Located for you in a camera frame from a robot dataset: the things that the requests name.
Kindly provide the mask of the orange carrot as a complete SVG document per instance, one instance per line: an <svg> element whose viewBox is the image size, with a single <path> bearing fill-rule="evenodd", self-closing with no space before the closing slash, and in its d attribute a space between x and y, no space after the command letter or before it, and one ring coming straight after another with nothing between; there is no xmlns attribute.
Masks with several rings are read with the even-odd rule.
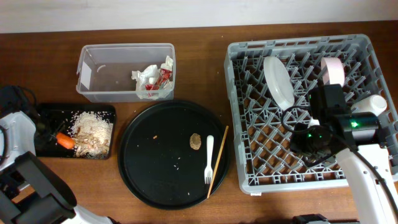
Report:
<svg viewBox="0 0 398 224"><path fill-rule="evenodd" d="M55 138L57 140L57 143L66 149L73 149L75 147L75 141L70 136L67 136L63 133L57 133Z"/></svg>

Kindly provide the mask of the pile of rice and shells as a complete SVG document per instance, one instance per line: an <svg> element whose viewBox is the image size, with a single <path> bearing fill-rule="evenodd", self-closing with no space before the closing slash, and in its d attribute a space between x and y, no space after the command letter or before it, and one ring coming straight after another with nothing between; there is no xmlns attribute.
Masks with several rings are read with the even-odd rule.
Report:
<svg viewBox="0 0 398 224"><path fill-rule="evenodd" d="M75 141L74 156L85 159L107 158L113 124L105 111L84 111L72 116L70 134Z"/></svg>

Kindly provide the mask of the pink bowl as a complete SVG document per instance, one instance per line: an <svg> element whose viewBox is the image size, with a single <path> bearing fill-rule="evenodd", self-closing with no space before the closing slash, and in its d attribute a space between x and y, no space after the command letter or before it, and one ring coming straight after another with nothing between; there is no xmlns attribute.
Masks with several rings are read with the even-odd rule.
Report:
<svg viewBox="0 0 398 224"><path fill-rule="evenodd" d="M339 58L323 57L321 59L321 69L325 69L325 72L322 75L324 85L344 85L345 71Z"/></svg>

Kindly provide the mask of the white cup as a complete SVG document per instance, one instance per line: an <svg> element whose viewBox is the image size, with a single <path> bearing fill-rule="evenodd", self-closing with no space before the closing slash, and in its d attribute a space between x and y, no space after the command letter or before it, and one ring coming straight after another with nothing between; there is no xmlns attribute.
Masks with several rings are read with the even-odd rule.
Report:
<svg viewBox="0 0 398 224"><path fill-rule="evenodd" d="M381 95L371 95L351 106L353 113L371 112L379 116L387 108L387 101Z"/></svg>

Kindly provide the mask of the grey round plate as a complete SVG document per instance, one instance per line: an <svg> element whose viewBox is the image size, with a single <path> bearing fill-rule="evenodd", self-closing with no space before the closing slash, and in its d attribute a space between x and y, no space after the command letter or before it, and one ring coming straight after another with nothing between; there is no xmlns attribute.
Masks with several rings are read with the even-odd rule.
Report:
<svg viewBox="0 0 398 224"><path fill-rule="evenodd" d="M268 89L278 107L285 111L295 103L294 88L284 64L275 56L264 58L263 71Z"/></svg>

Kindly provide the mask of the wooden chopstick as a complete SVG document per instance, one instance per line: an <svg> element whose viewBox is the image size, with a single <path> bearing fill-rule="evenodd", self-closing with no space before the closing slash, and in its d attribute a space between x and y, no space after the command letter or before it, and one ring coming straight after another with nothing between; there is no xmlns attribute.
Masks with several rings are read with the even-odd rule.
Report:
<svg viewBox="0 0 398 224"><path fill-rule="evenodd" d="M223 135L223 138L222 138L222 142L221 142L221 145L220 145L220 149L218 151L218 157L217 157L217 160L216 160L215 169L213 171L213 176L212 176L212 179L211 179L211 183L210 183L210 186L209 186L209 189L208 189L208 193L207 193L206 199L209 199L209 197L211 195L211 191L212 191L212 188L213 188L213 185L214 185L215 177L216 177L216 174L217 174L217 171L218 171L218 166L219 166L219 163L220 163L220 160L221 160L221 156L222 156L222 153L223 153L224 144L226 142L226 137L227 137L228 130L229 130L229 126L226 126L225 127L225 131L224 131L224 135Z"/></svg>

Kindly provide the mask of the white plastic fork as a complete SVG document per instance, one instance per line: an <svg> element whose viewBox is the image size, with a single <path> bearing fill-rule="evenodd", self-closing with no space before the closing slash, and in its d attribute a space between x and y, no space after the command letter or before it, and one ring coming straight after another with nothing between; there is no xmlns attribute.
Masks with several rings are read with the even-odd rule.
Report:
<svg viewBox="0 0 398 224"><path fill-rule="evenodd" d="M213 178L213 169L211 167L214 147L214 137L212 135L206 138L206 167L204 170L205 184L210 184Z"/></svg>

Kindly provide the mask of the white tissue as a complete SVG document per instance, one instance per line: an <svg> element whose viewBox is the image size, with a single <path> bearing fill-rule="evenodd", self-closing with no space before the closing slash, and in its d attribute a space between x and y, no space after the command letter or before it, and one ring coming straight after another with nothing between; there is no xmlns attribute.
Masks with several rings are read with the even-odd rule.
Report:
<svg viewBox="0 0 398 224"><path fill-rule="evenodd" d="M156 81L159 76L158 72L161 68L172 71L172 76L169 78L167 84L159 90L146 90L145 85L150 83L153 84ZM159 98L167 97L174 87L174 82L171 80L173 77L173 71L174 60L169 56L166 56L165 62L162 63L160 67L157 65L149 65L144 69L143 72L132 71L131 79L136 81L136 91L138 91L138 97L145 100L158 100Z"/></svg>

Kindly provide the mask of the brown walnut shell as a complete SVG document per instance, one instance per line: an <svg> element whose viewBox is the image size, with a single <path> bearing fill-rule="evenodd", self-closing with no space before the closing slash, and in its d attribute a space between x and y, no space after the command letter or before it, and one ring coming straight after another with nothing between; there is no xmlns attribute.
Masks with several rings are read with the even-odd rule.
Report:
<svg viewBox="0 0 398 224"><path fill-rule="evenodd" d="M190 136L190 147L194 150L199 150L201 147L201 136L197 133L193 133Z"/></svg>

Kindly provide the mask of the red snack wrapper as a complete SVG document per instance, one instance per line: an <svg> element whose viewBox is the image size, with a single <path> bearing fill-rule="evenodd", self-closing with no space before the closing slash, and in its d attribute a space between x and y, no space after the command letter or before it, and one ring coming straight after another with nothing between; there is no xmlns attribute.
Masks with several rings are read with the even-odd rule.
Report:
<svg viewBox="0 0 398 224"><path fill-rule="evenodd" d="M169 81L169 78L172 76L172 71L161 68L158 74L159 76L153 84L150 83L145 85L146 90L162 89Z"/></svg>

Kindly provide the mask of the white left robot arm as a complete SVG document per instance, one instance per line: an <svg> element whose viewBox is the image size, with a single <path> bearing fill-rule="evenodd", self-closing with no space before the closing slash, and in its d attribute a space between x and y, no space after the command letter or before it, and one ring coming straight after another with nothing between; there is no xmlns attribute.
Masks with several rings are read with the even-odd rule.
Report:
<svg viewBox="0 0 398 224"><path fill-rule="evenodd" d="M1 118L1 221L116 223L77 204L71 188L36 157L35 131L21 111Z"/></svg>

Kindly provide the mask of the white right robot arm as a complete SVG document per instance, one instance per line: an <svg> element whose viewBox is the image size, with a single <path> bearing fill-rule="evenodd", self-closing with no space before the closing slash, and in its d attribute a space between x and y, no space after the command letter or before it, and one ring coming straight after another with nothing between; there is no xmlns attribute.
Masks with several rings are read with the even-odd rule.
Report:
<svg viewBox="0 0 398 224"><path fill-rule="evenodd" d="M378 117L339 114L321 125L296 123L290 150L313 167L334 157L352 191L361 223L397 223L397 190Z"/></svg>

